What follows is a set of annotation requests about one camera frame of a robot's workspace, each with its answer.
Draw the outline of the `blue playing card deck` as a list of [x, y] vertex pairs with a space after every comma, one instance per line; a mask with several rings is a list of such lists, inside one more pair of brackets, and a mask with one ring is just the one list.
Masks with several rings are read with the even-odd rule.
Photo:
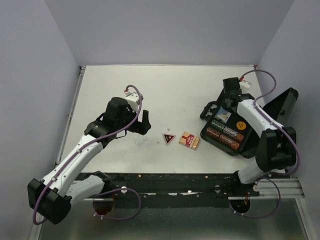
[[220, 107], [214, 118], [226, 124], [231, 115], [232, 114], [229, 111], [225, 110], [223, 107]]

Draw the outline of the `yellow big blind button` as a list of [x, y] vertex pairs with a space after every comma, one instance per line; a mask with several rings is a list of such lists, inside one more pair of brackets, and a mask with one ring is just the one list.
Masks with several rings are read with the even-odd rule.
[[238, 130], [243, 131], [243, 130], [246, 129], [247, 125], [246, 125], [246, 123], [243, 122], [243, 121], [238, 121], [238, 122], [236, 123], [236, 127], [237, 127]]

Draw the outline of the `red Texas Hold'em card deck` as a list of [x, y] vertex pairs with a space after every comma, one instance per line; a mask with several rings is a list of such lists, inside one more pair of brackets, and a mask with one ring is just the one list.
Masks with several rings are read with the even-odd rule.
[[200, 142], [200, 138], [198, 136], [195, 136], [189, 132], [184, 132], [179, 139], [179, 144], [192, 149], [196, 150]]

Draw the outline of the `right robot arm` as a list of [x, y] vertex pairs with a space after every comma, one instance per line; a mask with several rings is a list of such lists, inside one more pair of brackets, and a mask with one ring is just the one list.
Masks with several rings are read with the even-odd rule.
[[243, 93], [237, 77], [223, 80], [223, 103], [228, 111], [242, 117], [259, 137], [255, 160], [237, 172], [230, 191], [241, 196], [267, 174], [294, 166], [297, 162], [296, 130], [271, 118], [249, 93]]

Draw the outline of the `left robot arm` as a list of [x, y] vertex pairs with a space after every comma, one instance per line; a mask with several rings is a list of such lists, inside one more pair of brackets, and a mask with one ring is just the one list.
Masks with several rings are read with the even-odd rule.
[[27, 185], [29, 206], [33, 209], [32, 221], [37, 215], [52, 224], [60, 223], [73, 205], [88, 197], [113, 196], [117, 189], [111, 186], [111, 178], [96, 171], [88, 178], [74, 183], [84, 167], [120, 132], [132, 132], [144, 136], [151, 129], [149, 112], [142, 109], [143, 96], [134, 92], [125, 98], [113, 97], [105, 112], [89, 123], [79, 142], [67, 157], [41, 180], [32, 179]]

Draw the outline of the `black poker set case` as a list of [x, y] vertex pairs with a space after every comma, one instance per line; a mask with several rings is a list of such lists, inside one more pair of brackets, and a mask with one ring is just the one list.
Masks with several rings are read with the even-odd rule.
[[[294, 88], [290, 87], [280, 95], [278, 95], [276, 98], [274, 98], [272, 101], [267, 103], [262, 109], [274, 120], [276, 120], [278, 123], [282, 125], [286, 125], [288, 122], [288, 119], [290, 117], [290, 114], [295, 106], [296, 101], [298, 100], [299, 93]], [[221, 149], [225, 153], [231, 155], [231, 156], [237, 156], [241, 155], [242, 157], [249, 159], [256, 155], [257, 147], [259, 144], [259, 136], [257, 133], [253, 130], [253, 128], [249, 125], [249, 123], [241, 116], [231, 113], [231, 116], [227, 123], [223, 123], [217, 119], [215, 119], [215, 115], [218, 112], [219, 108], [222, 107], [222, 100], [223, 100], [223, 91], [220, 93], [219, 97], [216, 101], [209, 102], [206, 107], [204, 107], [204, 110], [200, 114], [200, 118], [202, 120], [206, 121], [205, 126], [200, 132], [200, 136], [203, 140], [206, 142], [216, 146], [217, 148]], [[221, 135], [225, 135], [228, 138], [236, 141], [239, 143], [239, 148], [237, 150], [231, 149], [229, 146], [224, 144], [218, 139], [211, 138], [207, 133], [207, 128], [211, 127], [212, 120], [216, 120], [222, 124], [225, 125], [225, 127], [229, 127], [238, 133], [244, 135], [244, 139], [242, 142], [238, 142], [231, 137], [228, 137], [223, 133], [223, 131], [216, 131], [220, 132]], [[236, 126], [237, 122], [242, 121], [246, 123], [246, 129], [245, 130], [239, 130]]]

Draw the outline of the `clear round dealer button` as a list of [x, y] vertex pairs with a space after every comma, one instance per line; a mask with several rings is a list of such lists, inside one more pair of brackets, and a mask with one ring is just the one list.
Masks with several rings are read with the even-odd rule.
[[134, 138], [134, 142], [138, 146], [145, 145], [147, 143], [147, 141], [148, 141], [148, 138], [146, 136], [144, 136], [144, 135], [137, 135]]

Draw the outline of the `triangular all in button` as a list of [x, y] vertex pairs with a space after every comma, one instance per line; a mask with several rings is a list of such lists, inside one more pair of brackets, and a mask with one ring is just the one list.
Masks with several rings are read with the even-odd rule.
[[164, 141], [165, 141], [165, 144], [168, 146], [172, 141], [173, 139], [176, 137], [176, 135], [174, 134], [168, 134], [168, 133], [163, 133], [162, 134], [163, 138], [164, 138]]

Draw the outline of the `green blue chip roll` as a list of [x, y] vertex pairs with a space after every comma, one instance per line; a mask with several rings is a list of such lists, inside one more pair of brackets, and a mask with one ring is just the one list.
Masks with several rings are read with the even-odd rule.
[[222, 124], [221, 122], [216, 121], [216, 120], [212, 120], [210, 123], [210, 126], [214, 129], [216, 129], [217, 131], [223, 131], [223, 129], [225, 128], [224, 124]]

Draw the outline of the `orange black chip roll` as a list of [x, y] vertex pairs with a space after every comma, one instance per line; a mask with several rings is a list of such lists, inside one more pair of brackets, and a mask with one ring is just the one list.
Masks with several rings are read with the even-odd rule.
[[221, 135], [221, 133], [211, 127], [208, 127], [206, 129], [206, 133], [210, 136], [210, 138], [213, 138], [213, 139], [218, 139]]

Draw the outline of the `brown orange chip roll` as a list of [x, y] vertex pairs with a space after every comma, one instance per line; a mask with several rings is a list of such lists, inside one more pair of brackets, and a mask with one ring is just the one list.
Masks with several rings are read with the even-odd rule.
[[235, 140], [232, 140], [231, 138], [221, 134], [218, 138], [219, 141], [221, 141], [222, 143], [224, 143], [225, 145], [229, 146], [231, 149], [233, 150], [237, 150], [240, 146], [240, 144], [238, 142], [236, 142]]

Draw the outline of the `aluminium frame rail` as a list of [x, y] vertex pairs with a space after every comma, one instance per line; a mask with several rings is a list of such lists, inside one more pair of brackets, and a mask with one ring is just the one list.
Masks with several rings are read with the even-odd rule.
[[110, 190], [125, 195], [133, 189], [147, 196], [190, 196], [212, 194], [216, 198], [242, 200], [251, 199], [301, 199], [304, 198], [302, 186], [298, 179], [273, 178], [262, 179], [251, 184], [236, 183], [224, 174], [116, 174], [106, 179], [91, 175], [81, 180], [76, 178], [65, 187], [62, 196], [95, 196]]

